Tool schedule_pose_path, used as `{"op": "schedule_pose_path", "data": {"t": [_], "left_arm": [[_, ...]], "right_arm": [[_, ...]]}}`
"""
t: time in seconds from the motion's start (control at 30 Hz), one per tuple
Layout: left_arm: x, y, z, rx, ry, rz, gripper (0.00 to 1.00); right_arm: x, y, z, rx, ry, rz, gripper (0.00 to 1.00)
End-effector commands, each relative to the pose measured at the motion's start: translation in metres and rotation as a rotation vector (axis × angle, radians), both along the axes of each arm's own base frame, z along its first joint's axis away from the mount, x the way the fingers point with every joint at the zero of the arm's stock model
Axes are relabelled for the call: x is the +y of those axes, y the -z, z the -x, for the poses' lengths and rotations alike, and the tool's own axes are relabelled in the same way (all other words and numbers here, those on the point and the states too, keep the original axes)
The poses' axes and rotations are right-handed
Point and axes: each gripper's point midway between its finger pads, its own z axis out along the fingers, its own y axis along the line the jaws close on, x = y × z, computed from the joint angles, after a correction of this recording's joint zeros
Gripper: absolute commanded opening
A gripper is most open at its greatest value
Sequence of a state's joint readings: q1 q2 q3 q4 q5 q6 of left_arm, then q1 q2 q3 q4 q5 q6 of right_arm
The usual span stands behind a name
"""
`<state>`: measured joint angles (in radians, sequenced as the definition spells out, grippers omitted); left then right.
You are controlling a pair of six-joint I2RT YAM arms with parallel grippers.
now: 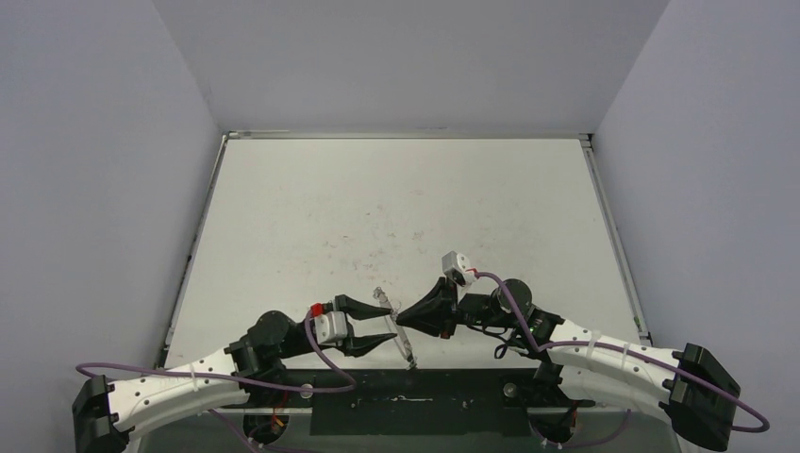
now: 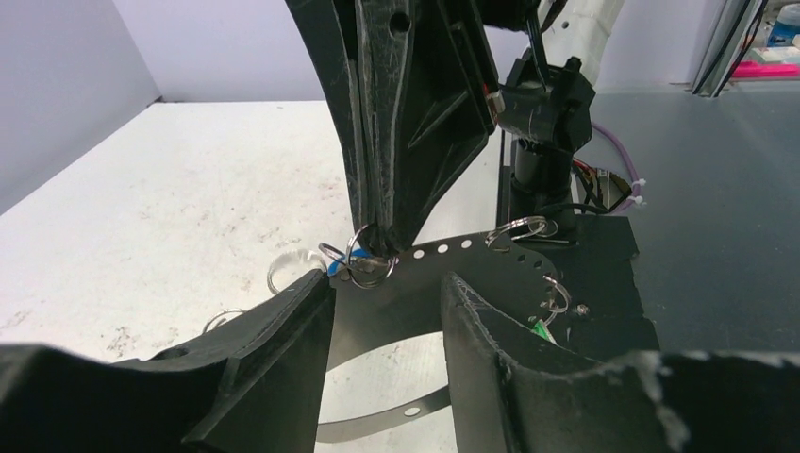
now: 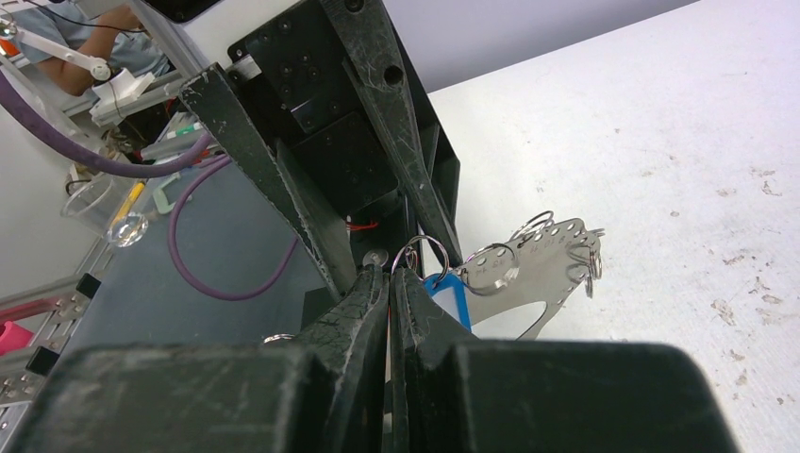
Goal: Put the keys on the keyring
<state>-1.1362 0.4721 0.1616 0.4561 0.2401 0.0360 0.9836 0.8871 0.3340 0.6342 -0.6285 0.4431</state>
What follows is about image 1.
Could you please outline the large metal key ring plate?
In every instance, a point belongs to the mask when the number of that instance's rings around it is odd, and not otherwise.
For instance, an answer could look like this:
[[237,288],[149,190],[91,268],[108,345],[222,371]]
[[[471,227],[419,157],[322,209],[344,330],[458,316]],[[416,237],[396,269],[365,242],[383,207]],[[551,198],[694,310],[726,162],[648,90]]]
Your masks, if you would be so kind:
[[385,322],[387,327],[393,333],[396,334],[394,342],[403,360],[405,361],[407,368],[409,370],[417,369],[418,362],[413,352],[410,339],[408,338],[408,335],[405,332],[404,328],[397,324],[397,318],[398,318],[397,308],[392,304],[391,300],[388,298],[388,296],[381,287],[375,287],[373,292],[373,298],[378,302],[381,308],[388,309],[390,311],[390,314],[385,317]]

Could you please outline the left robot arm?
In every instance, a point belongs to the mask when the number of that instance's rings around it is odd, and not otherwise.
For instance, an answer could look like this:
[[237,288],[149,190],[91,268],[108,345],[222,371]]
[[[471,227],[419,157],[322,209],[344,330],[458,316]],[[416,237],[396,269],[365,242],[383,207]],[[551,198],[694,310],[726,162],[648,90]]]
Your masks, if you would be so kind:
[[[312,305],[295,322],[279,310],[262,314],[239,340],[198,360],[168,369],[146,369],[109,362],[85,362],[76,371],[86,377],[72,405],[77,452],[123,452],[150,431],[204,411],[249,401],[261,407],[285,394],[340,394],[356,389],[356,380],[324,351],[362,357],[394,339],[393,333],[355,335],[352,323],[392,314],[347,295]],[[283,361],[313,353],[344,383],[337,387],[291,385]]]

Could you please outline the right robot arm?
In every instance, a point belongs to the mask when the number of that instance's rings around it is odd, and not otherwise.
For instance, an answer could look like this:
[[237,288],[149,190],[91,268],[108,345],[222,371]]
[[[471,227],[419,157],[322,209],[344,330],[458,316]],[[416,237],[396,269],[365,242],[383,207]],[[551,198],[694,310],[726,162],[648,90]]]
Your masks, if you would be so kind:
[[402,327],[450,338],[458,326],[506,329],[507,348],[539,362],[535,396],[607,404],[653,417],[691,444],[728,448],[741,387],[705,348],[631,344],[581,327],[532,302],[528,286],[508,279],[491,294],[468,294],[445,277],[397,316]]

